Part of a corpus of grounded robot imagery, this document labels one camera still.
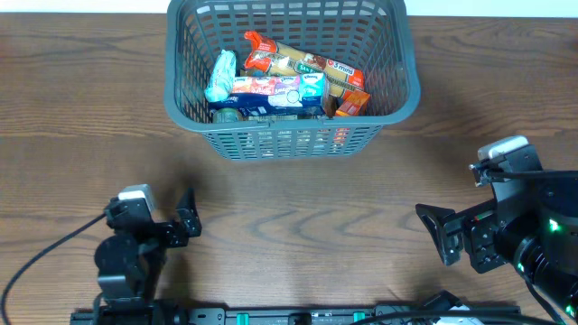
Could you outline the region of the green lid seasoning jar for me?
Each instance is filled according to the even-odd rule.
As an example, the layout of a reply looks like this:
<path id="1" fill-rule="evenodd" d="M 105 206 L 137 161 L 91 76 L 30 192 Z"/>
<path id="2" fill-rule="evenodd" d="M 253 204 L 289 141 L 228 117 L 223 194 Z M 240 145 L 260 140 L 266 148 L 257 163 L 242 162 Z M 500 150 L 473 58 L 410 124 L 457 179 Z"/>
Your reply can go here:
<path id="1" fill-rule="evenodd" d="M 214 124 L 235 123 L 243 120 L 241 112 L 233 107 L 223 107 L 213 113 L 212 122 Z"/>

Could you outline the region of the light green packet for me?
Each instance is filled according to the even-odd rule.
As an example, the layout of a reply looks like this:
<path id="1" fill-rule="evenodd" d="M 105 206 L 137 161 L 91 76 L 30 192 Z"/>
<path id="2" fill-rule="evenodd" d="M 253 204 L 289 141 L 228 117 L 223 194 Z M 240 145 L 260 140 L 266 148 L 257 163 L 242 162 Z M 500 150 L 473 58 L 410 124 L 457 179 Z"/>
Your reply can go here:
<path id="1" fill-rule="evenodd" d="M 210 103 L 225 100 L 229 96 L 233 89 L 236 70 L 236 53 L 222 50 L 213 67 L 208 86 L 204 91 L 205 98 Z"/>

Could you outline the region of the orange medicine box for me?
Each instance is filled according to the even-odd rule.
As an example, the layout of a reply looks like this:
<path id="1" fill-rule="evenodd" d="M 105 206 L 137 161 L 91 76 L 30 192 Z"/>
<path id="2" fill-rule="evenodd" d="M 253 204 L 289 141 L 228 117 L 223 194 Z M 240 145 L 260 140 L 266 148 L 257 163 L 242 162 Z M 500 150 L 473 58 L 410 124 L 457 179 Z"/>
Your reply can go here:
<path id="1" fill-rule="evenodd" d="M 370 100 L 370 94 L 355 90 L 351 93 L 335 112 L 336 116 L 360 116 Z"/>

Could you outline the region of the blue Kleenex tissue multipack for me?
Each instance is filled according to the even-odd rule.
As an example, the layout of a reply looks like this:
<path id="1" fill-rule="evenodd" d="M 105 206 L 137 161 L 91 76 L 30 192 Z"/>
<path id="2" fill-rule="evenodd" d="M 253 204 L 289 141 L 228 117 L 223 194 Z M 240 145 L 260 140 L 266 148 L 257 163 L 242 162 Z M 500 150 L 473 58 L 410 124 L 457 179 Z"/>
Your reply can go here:
<path id="1" fill-rule="evenodd" d="M 224 100 L 211 110 L 235 108 L 242 116 L 323 116 L 330 84 L 324 73 L 283 77 L 236 77 Z"/>

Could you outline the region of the San Remo spaghetti packet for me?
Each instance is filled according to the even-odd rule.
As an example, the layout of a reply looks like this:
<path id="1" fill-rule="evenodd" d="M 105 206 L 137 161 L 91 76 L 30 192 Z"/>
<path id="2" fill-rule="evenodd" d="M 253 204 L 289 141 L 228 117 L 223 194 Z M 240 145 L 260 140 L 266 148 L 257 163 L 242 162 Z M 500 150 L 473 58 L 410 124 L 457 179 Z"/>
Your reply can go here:
<path id="1" fill-rule="evenodd" d="M 244 63 L 246 69 L 260 70 L 276 77 L 324 73 L 330 83 L 330 94 L 341 99 L 346 99 L 356 90 L 365 90 L 365 77 L 361 70 L 296 50 L 255 31 L 245 32 L 244 37 L 251 44 L 251 52 Z"/>

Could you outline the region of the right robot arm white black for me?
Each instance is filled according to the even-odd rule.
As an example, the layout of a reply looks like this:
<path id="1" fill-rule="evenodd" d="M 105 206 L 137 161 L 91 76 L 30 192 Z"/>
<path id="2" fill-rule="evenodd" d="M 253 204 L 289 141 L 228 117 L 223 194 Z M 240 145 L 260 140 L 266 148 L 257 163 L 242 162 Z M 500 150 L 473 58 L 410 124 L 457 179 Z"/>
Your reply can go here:
<path id="1" fill-rule="evenodd" d="M 418 204 L 445 265 L 466 252 L 479 274 L 512 265 L 556 321 L 577 318 L 577 173 L 485 171 L 493 199 L 461 212 Z"/>

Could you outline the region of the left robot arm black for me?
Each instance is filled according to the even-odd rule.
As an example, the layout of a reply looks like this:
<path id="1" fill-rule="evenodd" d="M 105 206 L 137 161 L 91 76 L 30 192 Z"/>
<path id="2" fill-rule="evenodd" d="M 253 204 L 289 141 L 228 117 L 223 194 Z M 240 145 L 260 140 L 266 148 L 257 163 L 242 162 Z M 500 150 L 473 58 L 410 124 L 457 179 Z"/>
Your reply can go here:
<path id="1" fill-rule="evenodd" d="M 153 220 L 154 196 L 147 184 L 128 186 L 104 208 L 114 235 L 94 254 L 101 294 L 93 303 L 94 324 L 186 324 L 188 312 L 154 298 L 170 248 L 186 247 L 201 234 L 194 190 L 187 189 L 177 218 Z"/>

